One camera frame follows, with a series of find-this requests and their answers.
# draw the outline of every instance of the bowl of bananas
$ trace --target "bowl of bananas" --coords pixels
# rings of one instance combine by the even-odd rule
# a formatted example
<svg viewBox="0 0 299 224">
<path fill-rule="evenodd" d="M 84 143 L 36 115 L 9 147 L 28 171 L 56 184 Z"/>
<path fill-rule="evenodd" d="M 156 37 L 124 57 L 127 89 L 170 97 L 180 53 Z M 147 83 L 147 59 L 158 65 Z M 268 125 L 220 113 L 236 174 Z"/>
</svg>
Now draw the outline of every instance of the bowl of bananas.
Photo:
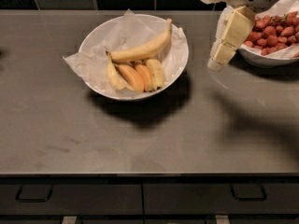
<svg viewBox="0 0 299 224">
<path fill-rule="evenodd" d="M 128 10 L 91 31 L 78 53 L 64 58 L 97 93 L 136 101 L 160 93 L 181 75 L 188 61 L 185 34 L 170 18 Z"/>
</svg>

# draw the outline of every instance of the banana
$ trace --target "banana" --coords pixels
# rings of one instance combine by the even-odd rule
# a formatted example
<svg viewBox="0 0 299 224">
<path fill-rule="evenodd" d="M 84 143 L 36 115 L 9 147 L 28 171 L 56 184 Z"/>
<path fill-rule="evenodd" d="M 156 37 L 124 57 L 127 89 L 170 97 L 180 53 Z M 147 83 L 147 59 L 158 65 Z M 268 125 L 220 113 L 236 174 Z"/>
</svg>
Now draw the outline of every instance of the banana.
<svg viewBox="0 0 299 224">
<path fill-rule="evenodd" d="M 111 59 L 111 54 L 109 52 L 107 52 L 107 57 L 108 57 L 107 74 L 108 74 L 109 82 L 112 85 L 112 87 L 117 88 L 118 90 L 127 88 L 132 91 L 133 88 L 121 78 L 120 74 L 116 70 Z"/>
<path fill-rule="evenodd" d="M 161 63 L 156 58 L 147 58 L 144 60 L 145 65 L 148 67 L 151 79 L 152 88 L 157 91 L 165 83 L 165 73 Z"/>
<path fill-rule="evenodd" d="M 127 63 L 154 56 L 169 43 L 171 38 L 171 25 L 172 20 L 167 19 L 164 31 L 153 37 L 151 41 L 130 49 L 111 52 L 112 61 L 116 63 Z"/>
<path fill-rule="evenodd" d="M 134 62 L 134 69 L 140 74 L 140 76 L 144 81 L 145 92 L 153 91 L 152 79 L 151 79 L 149 68 L 146 65 L 144 65 L 142 62 L 137 61 Z"/>
<path fill-rule="evenodd" d="M 140 76 L 131 65 L 127 63 L 119 63 L 114 65 L 120 72 L 121 76 L 129 83 L 130 86 L 133 87 L 134 91 L 144 91 L 144 81 L 142 76 Z"/>
</svg>

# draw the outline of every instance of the drawer handle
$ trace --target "drawer handle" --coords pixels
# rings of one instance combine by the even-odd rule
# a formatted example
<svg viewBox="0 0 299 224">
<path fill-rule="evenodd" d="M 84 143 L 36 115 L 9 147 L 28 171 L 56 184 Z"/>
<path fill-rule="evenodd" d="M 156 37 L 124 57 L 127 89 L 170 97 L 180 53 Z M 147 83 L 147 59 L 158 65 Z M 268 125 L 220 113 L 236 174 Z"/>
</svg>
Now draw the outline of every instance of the drawer handle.
<svg viewBox="0 0 299 224">
<path fill-rule="evenodd" d="M 233 197 L 237 201 L 240 201 L 240 202 L 263 202 L 267 199 L 267 193 L 265 192 L 262 185 L 259 185 L 259 187 L 260 187 L 261 192 L 262 192 L 262 197 L 259 197 L 259 198 L 241 198 L 241 197 L 238 197 L 235 193 L 235 189 L 234 189 L 233 186 L 231 186 L 231 192 L 232 192 Z"/>
<path fill-rule="evenodd" d="M 22 186 L 17 192 L 16 200 L 19 203 L 45 203 L 48 201 L 53 193 L 53 186 L 50 186 L 48 195 L 45 198 L 21 198 Z"/>
</svg>

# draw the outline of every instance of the bowl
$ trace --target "bowl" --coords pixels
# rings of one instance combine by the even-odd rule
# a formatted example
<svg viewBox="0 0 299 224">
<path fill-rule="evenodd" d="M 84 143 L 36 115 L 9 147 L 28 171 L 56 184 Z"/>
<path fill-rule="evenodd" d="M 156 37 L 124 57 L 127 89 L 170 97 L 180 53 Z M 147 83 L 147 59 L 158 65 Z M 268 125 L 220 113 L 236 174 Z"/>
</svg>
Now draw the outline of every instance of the bowl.
<svg viewBox="0 0 299 224">
<path fill-rule="evenodd" d="M 242 45 L 238 49 L 238 52 L 241 54 L 241 56 L 244 58 L 246 62 L 262 68 L 271 68 L 271 67 L 291 64 L 299 61 L 299 58 L 292 58 L 293 52 L 291 51 L 290 52 L 283 52 L 282 50 L 277 51 L 279 52 L 277 57 L 275 57 L 276 56 L 276 54 L 274 54 L 275 52 L 267 56 L 262 56 L 254 52 L 254 49 L 248 48 L 246 45 Z"/>
<path fill-rule="evenodd" d="M 140 28 L 141 31 L 139 32 L 142 32 L 142 29 L 144 29 L 145 33 L 147 33 L 148 29 L 150 29 L 153 33 L 157 35 L 164 30 L 164 27 L 166 25 L 165 19 L 156 16 L 151 16 L 147 14 L 133 14 L 133 15 L 135 16 L 133 17 L 133 21 L 137 21 L 139 24 L 145 24 L 144 28 L 141 27 Z M 120 29 L 119 25 L 120 22 L 123 22 L 124 16 L 111 19 L 96 27 L 84 39 L 84 41 L 82 42 L 79 48 L 79 52 L 88 52 L 91 50 L 92 47 L 99 46 L 98 44 L 101 43 L 103 40 L 105 40 L 105 46 L 107 46 L 107 48 L 109 49 L 113 48 L 113 46 L 115 45 L 115 40 L 117 40 L 114 38 L 116 36 L 121 36 L 120 31 L 122 31 L 122 29 Z M 134 34 L 134 29 L 131 28 L 130 30 L 129 28 L 129 31 L 130 34 L 126 34 L 126 37 L 128 36 L 130 38 L 130 36 L 132 37 L 135 36 L 135 39 L 137 39 L 136 35 Z M 107 39 L 107 36 L 109 35 L 113 35 L 113 38 Z M 188 61 L 188 57 L 189 57 L 189 49 L 188 49 L 186 36 L 183 33 L 181 28 L 177 28 L 176 25 L 172 24 L 171 42 L 162 51 L 162 54 L 159 54 L 159 60 L 161 61 L 165 72 L 165 85 L 159 90 L 152 91 L 152 92 L 117 91 L 114 88 L 112 88 L 112 86 L 108 83 L 106 72 L 102 72 L 102 75 L 99 77 L 99 80 L 102 80 L 102 82 L 97 87 L 92 85 L 88 80 L 84 80 L 84 81 L 92 90 L 110 99 L 119 100 L 119 101 L 143 100 L 146 98 L 150 98 L 158 93 L 161 93 L 165 91 L 169 86 L 171 86 L 178 79 L 178 77 L 182 74 L 183 70 L 185 69 L 185 66 Z M 107 63 L 102 62 L 100 64 L 100 69 L 105 69 L 106 71 Z"/>
</svg>

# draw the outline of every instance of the bowl of strawberries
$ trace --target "bowl of strawberries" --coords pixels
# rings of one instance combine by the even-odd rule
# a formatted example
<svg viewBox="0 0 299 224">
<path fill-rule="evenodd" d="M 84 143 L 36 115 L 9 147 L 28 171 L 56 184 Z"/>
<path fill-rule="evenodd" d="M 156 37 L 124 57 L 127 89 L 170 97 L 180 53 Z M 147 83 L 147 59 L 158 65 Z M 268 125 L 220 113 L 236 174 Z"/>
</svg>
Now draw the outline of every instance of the bowl of strawberries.
<svg viewBox="0 0 299 224">
<path fill-rule="evenodd" d="M 299 61 L 297 1 L 294 1 L 292 7 L 287 7 L 285 12 L 279 11 L 278 7 L 283 9 L 285 6 L 278 4 L 267 12 L 256 15 L 252 31 L 238 50 L 248 63 L 274 67 Z"/>
</svg>

